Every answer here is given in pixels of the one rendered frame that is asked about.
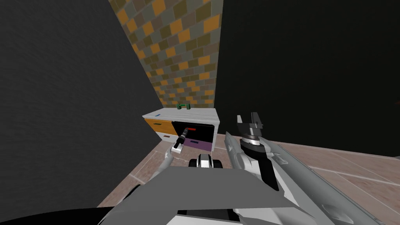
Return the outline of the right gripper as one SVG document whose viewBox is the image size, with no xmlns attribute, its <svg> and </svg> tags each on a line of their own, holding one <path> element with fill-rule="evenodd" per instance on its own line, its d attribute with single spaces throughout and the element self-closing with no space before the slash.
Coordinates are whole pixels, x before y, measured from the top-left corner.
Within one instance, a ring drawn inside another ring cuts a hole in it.
<svg viewBox="0 0 400 225">
<path fill-rule="evenodd" d="M 252 123 L 243 123 L 241 115 L 237 115 L 237 127 L 241 136 L 262 136 L 263 124 L 257 112 L 251 113 Z"/>
</svg>

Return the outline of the orange drawer front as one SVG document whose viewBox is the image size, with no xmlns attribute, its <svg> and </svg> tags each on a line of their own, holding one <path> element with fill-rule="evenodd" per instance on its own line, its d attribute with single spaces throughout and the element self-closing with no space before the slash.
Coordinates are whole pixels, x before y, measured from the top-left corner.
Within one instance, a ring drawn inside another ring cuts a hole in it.
<svg viewBox="0 0 400 225">
<path fill-rule="evenodd" d="M 150 125 L 150 127 L 155 132 L 177 135 L 177 133 L 172 125 L 172 122 L 170 120 L 155 120 L 155 119 L 145 118 L 145 121 Z M 162 125 L 154 125 L 153 123 L 162 123 Z"/>
</svg>

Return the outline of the black drawer front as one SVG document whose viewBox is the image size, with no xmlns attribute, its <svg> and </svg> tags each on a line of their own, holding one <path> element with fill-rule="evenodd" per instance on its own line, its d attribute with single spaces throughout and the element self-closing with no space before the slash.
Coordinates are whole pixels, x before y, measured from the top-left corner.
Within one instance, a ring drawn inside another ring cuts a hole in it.
<svg viewBox="0 0 400 225">
<path fill-rule="evenodd" d="M 186 138 L 210 143 L 213 142 L 214 125 L 181 121 L 172 121 L 172 125 L 178 135 L 181 135 L 185 128 L 195 128 L 195 131 L 188 131 Z"/>
</svg>

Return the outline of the white drawer cabinet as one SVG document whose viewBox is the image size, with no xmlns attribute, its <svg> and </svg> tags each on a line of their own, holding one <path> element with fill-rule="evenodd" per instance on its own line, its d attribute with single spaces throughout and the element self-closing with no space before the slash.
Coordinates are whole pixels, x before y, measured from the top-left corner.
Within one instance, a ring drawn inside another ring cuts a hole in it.
<svg viewBox="0 0 400 225">
<path fill-rule="evenodd" d="M 191 108 L 190 110 L 162 108 L 143 115 L 143 118 L 214 125 L 215 128 L 212 142 L 212 151 L 214 150 L 218 126 L 220 124 L 220 120 L 214 108 Z"/>
</svg>

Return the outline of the purple drawer front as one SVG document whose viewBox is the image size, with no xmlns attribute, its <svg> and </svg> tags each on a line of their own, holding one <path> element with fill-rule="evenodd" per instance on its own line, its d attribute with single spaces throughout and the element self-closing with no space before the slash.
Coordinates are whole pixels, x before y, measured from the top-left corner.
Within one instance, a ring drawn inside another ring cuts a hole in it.
<svg viewBox="0 0 400 225">
<path fill-rule="evenodd" d="M 199 143 L 198 144 L 190 143 L 191 140 L 198 141 Z M 197 149 L 201 149 L 201 150 L 205 150 L 205 151 L 209 151 L 209 152 L 212 151 L 212 143 L 189 139 L 189 138 L 185 139 L 184 146 L 189 146 L 189 147 L 193 147 L 193 148 L 197 148 Z"/>
</svg>

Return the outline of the white drawer front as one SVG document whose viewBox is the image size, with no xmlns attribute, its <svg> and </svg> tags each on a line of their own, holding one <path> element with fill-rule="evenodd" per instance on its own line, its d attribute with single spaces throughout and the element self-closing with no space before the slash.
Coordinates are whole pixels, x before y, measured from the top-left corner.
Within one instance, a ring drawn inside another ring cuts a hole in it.
<svg viewBox="0 0 400 225">
<path fill-rule="evenodd" d="M 161 132 L 156 132 L 156 134 L 159 135 L 160 138 L 163 141 L 167 141 L 167 142 L 170 142 L 170 143 L 175 143 L 177 141 L 178 137 L 179 137 L 177 135 L 166 134 L 166 133 L 161 133 Z M 170 138 L 165 138 L 165 137 L 163 137 L 164 135 L 168 135 L 168 136 L 171 136 L 171 137 Z"/>
</svg>

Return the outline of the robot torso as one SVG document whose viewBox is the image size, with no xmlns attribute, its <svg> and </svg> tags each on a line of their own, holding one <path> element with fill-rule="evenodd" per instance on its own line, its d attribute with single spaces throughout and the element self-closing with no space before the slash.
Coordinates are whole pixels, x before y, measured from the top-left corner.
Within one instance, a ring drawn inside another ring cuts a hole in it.
<svg viewBox="0 0 400 225">
<path fill-rule="evenodd" d="M 98 225 L 317 225 L 276 178 L 269 158 L 243 168 L 169 166 L 137 186 Z"/>
</svg>

